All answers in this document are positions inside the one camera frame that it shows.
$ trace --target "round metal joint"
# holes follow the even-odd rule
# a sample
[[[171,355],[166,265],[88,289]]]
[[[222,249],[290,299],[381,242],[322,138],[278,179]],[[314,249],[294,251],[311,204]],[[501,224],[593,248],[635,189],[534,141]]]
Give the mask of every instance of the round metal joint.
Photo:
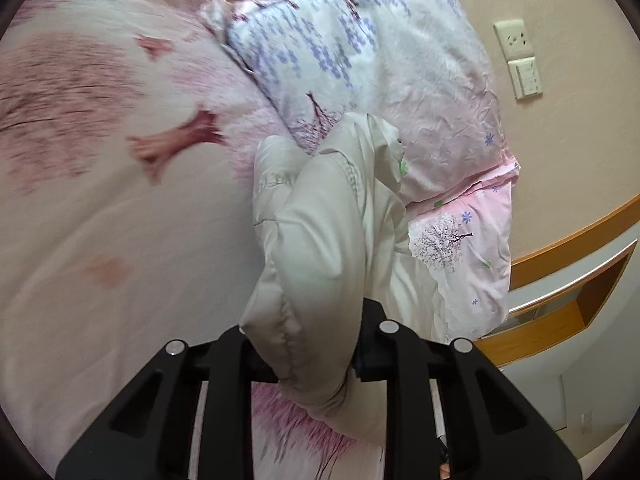
[[[398,330],[400,330],[400,326],[395,321],[391,321],[387,319],[380,323],[379,329],[382,330],[385,334],[395,334]]]
[[[184,343],[179,339],[174,339],[173,341],[169,341],[164,349],[169,355],[178,355],[184,352]]]
[[[474,345],[471,341],[469,341],[469,339],[464,339],[461,337],[460,339],[456,339],[453,342],[453,348],[455,348],[461,354],[468,354],[473,350]]]

